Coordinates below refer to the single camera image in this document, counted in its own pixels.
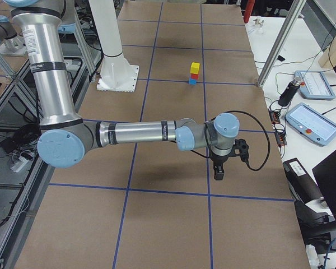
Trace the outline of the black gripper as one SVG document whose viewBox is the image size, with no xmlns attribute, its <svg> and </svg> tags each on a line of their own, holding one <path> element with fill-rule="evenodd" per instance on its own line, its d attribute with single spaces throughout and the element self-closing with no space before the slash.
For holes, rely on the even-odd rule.
<svg viewBox="0 0 336 269">
<path fill-rule="evenodd" d="M 223 180 L 225 175 L 223 164 L 229 157 L 239 157 L 246 165 L 249 164 L 249 145 L 244 139 L 236 139 L 229 149 L 223 150 L 215 146 L 209 150 L 209 158 L 213 161 L 215 180 Z"/>
</svg>

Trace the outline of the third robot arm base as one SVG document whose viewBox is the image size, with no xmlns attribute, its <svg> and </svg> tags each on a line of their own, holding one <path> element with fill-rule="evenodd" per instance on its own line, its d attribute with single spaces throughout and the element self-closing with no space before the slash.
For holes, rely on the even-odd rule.
<svg viewBox="0 0 336 269">
<path fill-rule="evenodd" d="M 0 53 L 6 56 L 27 54 L 24 38 L 19 36 L 9 19 L 0 15 Z"/>
</svg>

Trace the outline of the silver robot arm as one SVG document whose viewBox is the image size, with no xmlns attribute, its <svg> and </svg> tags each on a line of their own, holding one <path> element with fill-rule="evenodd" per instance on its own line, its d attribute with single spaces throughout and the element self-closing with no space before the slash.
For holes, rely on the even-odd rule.
<svg viewBox="0 0 336 269">
<path fill-rule="evenodd" d="M 107 145 L 174 141 L 181 151 L 207 148 L 214 178 L 222 180 L 229 157 L 249 161 L 238 139 L 240 123 L 231 113 L 198 124 L 192 119 L 107 123 L 84 120 L 74 107 L 58 29 L 74 20 L 73 1 L 9 1 L 11 16 L 24 35 L 43 118 L 38 153 L 56 168 L 78 164 L 86 153 Z"/>
</svg>

